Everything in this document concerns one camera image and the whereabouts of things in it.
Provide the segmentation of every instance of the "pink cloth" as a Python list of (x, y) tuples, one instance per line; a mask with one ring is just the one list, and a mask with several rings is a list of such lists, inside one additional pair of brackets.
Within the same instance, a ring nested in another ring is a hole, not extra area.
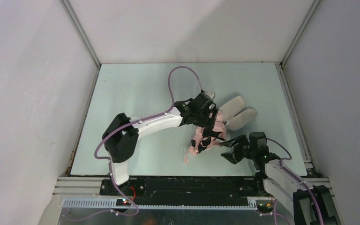
[[(196, 131), (195, 131), (195, 135), (193, 140), (195, 140), (195, 147), (194, 146), (190, 146), (188, 148), (188, 152), (186, 153), (185, 157), (184, 157), (184, 162), (188, 163), (188, 158), (187, 158), (187, 154), (188, 153), (192, 153), (193, 155), (197, 155), (199, 153), (198, 151), (198, 146), (202, 145), (201, 141), (208, 139), (209, 137), (203, 137), (203, 129), (202, 127), (196, 127)], [(221, 132), (218, 137), (225, 139), (225, 126), (224, 126), (224, 122), (223, 122), (223, 114), (221, 113), (221, 111), (218, 111), (218, 114), (216, 116), (216, 121), (215, 121), (215, 126), (213, 128), (213, 131), (215, 132)], [(211, 137), (210, 143), (208, 144), (208, 146), (206, 147), (205, 150), (209, 150), (212, 148), (213, 145), (219, 145), (218, 142), (216, 141), (217, 138), (215, 137)]]

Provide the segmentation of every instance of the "metal frame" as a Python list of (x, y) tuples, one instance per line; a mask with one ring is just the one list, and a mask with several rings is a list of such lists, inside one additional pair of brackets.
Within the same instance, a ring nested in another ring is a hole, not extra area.
[[(88, 50), (91, 58), (93, 59), (94, 63), (97, 67), (97, 72), (95, 79), (93, 81), (93, 87), (90, 91), (87, 107), (84, 112), (84, 116), (82, 119), (82, 124), (80, 126), (80, 130), (78, 132), (78, 137), (75, 143), (75, 147), (72, 152), (71, 161), (69, 164), (69, 168), (72, 165), (72, 160), (75, 156), (75, 151), (77, 148), (77, 145), (79, 143), (79, 138), (82, 133), (83, 125), (85, 123), (87, 111), (89, 109), (89, 105), (91, 102), (91, 98), (93, 96), (94, 88), (96, 86), (96, 81), (98, 78), (99, 69), (101, 67), (101, 62), (99, 61), (95, 51), (93, 50), (93, 47), (87, 38), (87, 35), (81, 26), (81, 23), (79, 22), (78, 17), (76, 16), (76, 13), (74, 12), (73, 7), (71, 6), (69, 0), (60, 0), (60, 2), (63, 5), (63, 8), (65, 9), (69, 19), (71, 20), (71, 23), (73, 24), (76, 32), (78, 33), (82, 43), (85, 45), (86, 49)], [(310, 22), (313, 14), (316, 12), (317, 7), (321, 3), (321, 0), (314, 0), (312, 3), (306, 17), (304, 18), (301, 26), (299, 27), (295, 37), (292, 40), (292, 43), (288, 47), (286, 54), (284, 55), (281, 62), (275, 63), (278, 77), (280, 79), (284, 95), (286, 98), (286, 102), (288, 104), (289, 111), (291, 113), (292, 121), (294, 129), (296, 130), (296, 136), (298, 138), (299, 145), (302, 148), (302, 155), (303, 160), (305, 162), (305, 167), (307, 171), (311, 171), (311, 169), (314, 169), (314, 165), (312, 162), (312, 157), (309, 151), (308, 143), (305, 137), (305, 132), (303, 130), (300, 117), (298, 114), (298, 110), (294, 101), (294, 97), (291, 92), (291, 88), (289, 85), (289, 82), (286, 78), (286, 74), (284, 72), (284, 66), (286, 66), (287, 61), (289, 60), (291, 54), (293, 53), (300, 37), (302, 36), (303, 32), (306, 30), (306, 27), (308, 23)], [(46, 207), (44, 214), (42, 215), (39, 224), (45, 225), (45, 224), (57, 224), (59, 221), (59, 216), (61, 209), (63, 207), (85, 207), (85, 208), (109, 208), (112, 207), (113, 200), (116, 200), (117, 198), (122, 198), (121, 196), (100, 196), (100, 187), (101, 187), (101, 181), (105, 179), (104, 177), (59, 177), (57, 179), (52, 200), (49, 203), (49, 205)], [(338, 206), (336, 203), (336, 199), (334, 197), (332, 187), (330, 185), (328, 178), (305, 178), (306, 181), (310, 182), (312, 185), (325, 185), (330, 189), (330, 193), (332, 194), (332, 198), (334, 200), (334, 203), (336, 205), (336, 208), (338, 210)], [(261, 196), (254, 196), (254, 197), (248, 197), (248, 202), (251, 206), (241, 207), (245, 210), (255, 209), (255, 202), (260, 200), (270, 200), (270, 197), (261, 197)], [(163, 206), (163, 205), (141, 205), (141, 209), (179, 209), (179, 208), (185, 208), (185, 209), (211, 209), (212, 207), (188, 207), (188, 206), (181, 206), (181, 207), (171, 207), (171, 206)], [(240, 209), (239, 207), (214, 207), (215, 209)]]
[(85, 111), (83, 112), (82, 122), (81, 122), (81, 125), (80, 125), (79, 130), (78, 130), (78, 135), (76, 136), (76, 141), (75, 141), (74, 148), (72, 149), (72, 152), (71, 152), (71, 157), (69, 159), (68, 167), (67, 167), (66, 172), (65, 172), (66, 174), (70, 173), (72, 164), (74, 162), (76, 149), (78, 148), (79, 140), (81, 139), (83, 126), (85, 125), (86, 116), (88, 115), (88, 111), (89, 111), (90, 103), (92, 101), (94, 89), (96, 88), (96, 82), (97, 82), (97, 79), (98, 79), (98, 73), (99, 72), (100, 72), (100, 70), (98, 69), (96, 71), (95, 77), (93, 79), (93, 84), (92, 84), (92, 88), (91, 88), (90, 93), (89, 93), (88, 102), (86, 103), (86, 108), (85, 108)]
[(75, 31), (78, 33), (79, 38), (81, 39), (82, 43), (85, 45), (86, 49), (88, 50), (89, 55), (93, 59), (93, 62), (95, 63), (97, 69), (100, 69), (101, 62), (98, 60), (98, 57), (93, 49), (93, 46), (91, 45), (88, 36), (85, 33), (85, 30), (83, 29), (81, 22), (79, 22), (78, 17), (76, 16), (76, 13), (74, 11), (74, 8), (72, 7), (69, 0), (60, 0), (64, 10), (66, 11), (72, 25), (75, 28)]
[(301, 35), (304, 33), (304, 31), (307, 28), (307, 25), (310, 23), (311, 18), (313, 17), (314, 13), (316, 12), (319, 4), (321, 3), (321, 0), (314, 0), (314, 2), (311, 4), (310, 9), (308, 10), (306, 16), (304, 17), (303, 22), (301, 23), (299, 29), (297, 30), (296, 35), (294, 36), (290, 46), (286, 50), (285, 56), (283, 57), (281, 61), (281, 65), (284, 67), (286, 63), (289, 60), (289, 57), (293, 53), (297, 43), (300, 40)]
[(301, 125), (301, 120), (296, 107), (296, 103), (294, 101), (289, 82), (286, 78), (285, 71), (282, 68), (281, 63), (277, 62), (275, 63), (275, 66), (277, 68), (278, 77), (281, 82), (282, 90), (284, 92), (286, 103), (289, 108), (289, 113), (292, 117), (293, 127), (296, 131), (296, 137), (301, 148), (301, 155), (303, 156), (304, 166), (306, 167), (307, 171), (309, 171), (310, 169), (314, 169), (314, 164), (312, 162), (311, 153), (308, 147), (305, 132)]
[[(104, 177), (59, 177), (53, 191), (52, 200), (46, 207), (41, 217), (40, 225), (57, 224), (62, 208), (100, 208), (109, 209), (114, 206), (116, 199), (122, 196), (100, 196), (101, 181)], [(333, 201), (338, 210), (336, 199), (328, 178), (305, 178), (312, 185), (324, 185), (329, 188)], [(255, 210), (256, 201), (269, 201), (270, 197), (248, 197), (249, 206), (239, 207), (193, 207), (193, 206), (168, 206), (168, 205), (139, 205), (140, 209), (206, 209), (206, 210)]]

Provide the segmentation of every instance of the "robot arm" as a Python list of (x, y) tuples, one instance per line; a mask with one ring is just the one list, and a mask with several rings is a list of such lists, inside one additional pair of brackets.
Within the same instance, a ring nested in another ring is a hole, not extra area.
[(222, 146), (232, 149), (222, 156), (233, 164), (244, 158), (251, 159), (255, 168), (259, 170), (255, 174), (257, 188), (275, 196), (294, 216), (295, 224), (320, 224), (318, 209), (324, 224), (340, 224), (332, 195), (327, 187), (312, 186), (280, 163), (280, 158), (269, 152), (267, 138), (263, 132), (252, 132), (249, 139), (250, 142), (245, 135), (241, 135), (222, 142)]
[(188, 124), (212, 130), (218, 108), (211, 96), (211, 92), (202, 91), (195, 99), (175, 102), (172, 110), (160, 113), (159, 116), (129, 118), (125, 113), (118, 114), (104, 132), (103, 139), (125, 124), (133, 125), (115, 133), (104, 143), (110, 154), (115, 183), (121, 185), (129, 180), (128, 160), (141, 138), (159, 130)]

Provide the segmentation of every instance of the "white enclosure wall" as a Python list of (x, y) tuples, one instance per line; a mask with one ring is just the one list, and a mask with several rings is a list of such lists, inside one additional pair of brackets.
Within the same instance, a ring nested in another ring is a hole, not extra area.
[(281, 61), (313, 0), (72, 0), (101, 63)]
[(345, 224), (360, 224), (360, 1), (322, 1), (285, 71)]
[(38, 222), (95, 74), (58, 0), (0, 0), (0, 225)]

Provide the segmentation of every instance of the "red wire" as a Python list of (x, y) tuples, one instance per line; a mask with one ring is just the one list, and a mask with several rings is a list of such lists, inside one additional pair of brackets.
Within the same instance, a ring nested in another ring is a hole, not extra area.
[(130, 186), (129, 189), (133, 190), (133, 198), (132, 198), (132, 201), (133, 201), (136, 198), (136, 191), (135, 191), (135, 188), (133, 186)]

